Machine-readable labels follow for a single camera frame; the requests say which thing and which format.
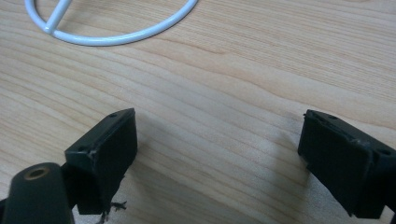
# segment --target black plastic part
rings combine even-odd
[[[111,199],[137,152],[134,110],[111,114],[65,151],[62,167],[70,208],[108,213]]]
[[[3,199],[2,201],[0,201],[0,223],[2,223],[4,212],[6,210],[6,202],[7,199]]]
[[[61,167],[41,163],[15,175],[1,223],[74,223],[67,206]]]
[[[396,152],[334,116],[308,110],[298,153],[349,215],[395,211]]]

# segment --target white wire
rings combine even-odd
[[[197,4],[198,0],[188,0],[186,5],[182,7],[177,13],[168,19],[150,26],[149,28],[130,33],[128,35],[113,35],[113,36],[103,36],[103,37],[95,37],[95,36],[85,36],[85,35],[71,35],[59,30],[54,30],[52,32],[52,36],[61,39],[63,41],[77,44],[77,45],[85,45],[85,46],[114,46],[114,45],[122,45],[127,43],[132,43],[135,41],[139,41],[153,35],[156,35],[166,29],[169,29],[171,26],[175,25],[179,21],[181,21],[189,12],[194,8]],[[35,9],[35,0],[25,0],[25,6],[27,13],[30,18],[32,18],[33,22],[43,31],[46,32],[46,23],[41,19]]]

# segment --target wood grain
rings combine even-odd
[[[57,1],[36,1],[47,18]],[[75,0],[60,28],[114,35],[183,0]],[[105,115],[136,110],[139,151],[109,223],[389,223],[349,217],[304,168],[306,109],[396,147],[396,2],[201,0],[133,44],[88,48],[0,1],[0,197],[17,172],[64,162]],[[99,217],[81,217],[95,223]]]

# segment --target white metal frame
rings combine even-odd
[[[177,13],[168,19],[150,26],[149,28],[130,33],[127,35],[113,35],[113,36],[85,36],[85,35],[72,35],[60,30],[57,30],[58,24],[61,21],[64,13],[69,8],[72,0],[60,0],[56,8],[53,10],[47,22],[45,22],[37,13],[35,9],[35,0],[25,0],[26,10],[32,18],[33,22],[45,33],[54,36],[55,38],[61,39],[63,41],[85,46],[114,46],[132,43],[139,41],[153,35],[156,35],[171,26],[175,25],[181,21],[197,4],[198,0],[188,0],[186,5],[182,7]]]

